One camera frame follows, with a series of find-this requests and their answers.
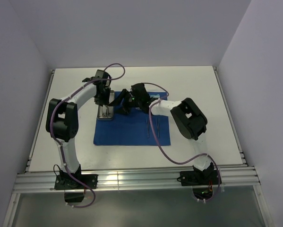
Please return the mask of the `metal scissors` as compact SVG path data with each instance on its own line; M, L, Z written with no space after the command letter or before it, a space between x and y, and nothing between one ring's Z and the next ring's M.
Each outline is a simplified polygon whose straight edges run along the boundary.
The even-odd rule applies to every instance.
M109 107L104 105L102 107L102 113L101 113L102 118L108 118L109 117Z

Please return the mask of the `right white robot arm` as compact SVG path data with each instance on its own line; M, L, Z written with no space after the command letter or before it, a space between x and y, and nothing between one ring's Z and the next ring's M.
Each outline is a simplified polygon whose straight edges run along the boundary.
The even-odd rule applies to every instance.
M195 150L194 157L178 162L171 159L163 150L159 141L156 142L162 154L173 164L184 165L193 162L192 176L182 176L181 179L190 185L205 183L220 184L221 173L213 158L207 153L205 132L208 123L207 118L191 98L182 101L166 100L166 97L150 96L145 83L132 85L131 90L123 89L121 93L109 104L121 107L116 111L122 115L128 115L131 108L138 108L149 116L149 125L153 127L153 116L171 117L181 135L189 141Z

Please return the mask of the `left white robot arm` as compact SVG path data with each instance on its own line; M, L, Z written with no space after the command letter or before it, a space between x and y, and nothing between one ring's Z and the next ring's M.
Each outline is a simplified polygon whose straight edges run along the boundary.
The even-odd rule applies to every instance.
M84 79L73 93L62 99L53 98L49 102L46 130L58 147L62 179L82 182L81 165L75 147L79 128L78 111L92 98L96 105L107 111L111 94L110 80L111 76L105 70L97 70L95 76Z

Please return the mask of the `metal pointed tweezers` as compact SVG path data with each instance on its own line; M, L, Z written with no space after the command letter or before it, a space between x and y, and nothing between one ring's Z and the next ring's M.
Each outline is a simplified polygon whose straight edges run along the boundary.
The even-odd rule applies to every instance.
M160 119L156 118L157 135L160 138Z
M150 123L149 123L149 119L147 118L146 118L146 130L147 130L147 138L149 138Z

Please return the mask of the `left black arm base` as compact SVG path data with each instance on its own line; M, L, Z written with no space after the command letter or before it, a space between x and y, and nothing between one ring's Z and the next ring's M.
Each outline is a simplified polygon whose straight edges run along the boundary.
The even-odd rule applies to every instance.
M98 175L96 174L81 175L78 179L91 189L96 189L97 187ZM82 202L87 190L85 186L75 181L68 174L56 177L54 189L57 191L83 190L83 192L64 192L64 200L67 203Z

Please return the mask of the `aluminium front rail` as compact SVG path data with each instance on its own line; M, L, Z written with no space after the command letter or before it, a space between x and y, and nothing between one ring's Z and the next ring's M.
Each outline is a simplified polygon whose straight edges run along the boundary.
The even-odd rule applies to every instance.
M191 168L158 168L135 170L101 170L84 171L83 174L97 174L98 191L178 189L177 181L181 171ZM254 167L221 168L222 186L254 186L260 180ZM56 175L53 172L30 173L17 175L13 193L46 193L57 192L54 189Z

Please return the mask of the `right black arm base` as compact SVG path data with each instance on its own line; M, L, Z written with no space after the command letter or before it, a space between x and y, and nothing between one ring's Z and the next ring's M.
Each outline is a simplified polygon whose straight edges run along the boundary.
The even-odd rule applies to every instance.
M210 199L214 195L213 186L220 186L222 183L221 177L217 170L208 171L181 171L176 179L181 186L191 186L193 195L199 200Z

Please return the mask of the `blue surgical cloth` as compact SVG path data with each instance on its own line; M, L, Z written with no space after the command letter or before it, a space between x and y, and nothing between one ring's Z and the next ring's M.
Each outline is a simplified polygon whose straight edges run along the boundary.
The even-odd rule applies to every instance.
M112 120L96 120L94 145L97 146L156 146L151 126L147 138L146 118L148 114L133 108L128 116L114 114ZM160 119L160 138L157 135L156 118ZM152 116L156 136L161 146L170 146L169 118Z

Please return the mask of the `metal instrument tray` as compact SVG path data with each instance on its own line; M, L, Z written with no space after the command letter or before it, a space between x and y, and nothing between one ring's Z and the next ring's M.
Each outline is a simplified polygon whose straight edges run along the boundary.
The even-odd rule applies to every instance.
M112 90L110 93L110 100L109 103L111 103L113 100L115 99L115 91ZM102 118L101 117L101 113L102 113L102 107L103 106L98 106L98 112L97 112L97 120L99 121L108 121L108 120L112 120L114 117L114 106L109 106L109 117L108 118Z

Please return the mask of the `white teal gauze packet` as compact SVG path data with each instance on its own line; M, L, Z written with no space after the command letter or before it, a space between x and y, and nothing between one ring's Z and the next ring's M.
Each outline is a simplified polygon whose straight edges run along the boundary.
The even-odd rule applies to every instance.
M156 95L150 95L151 98L155 98L155 99L160 99L160 95L156 94Z

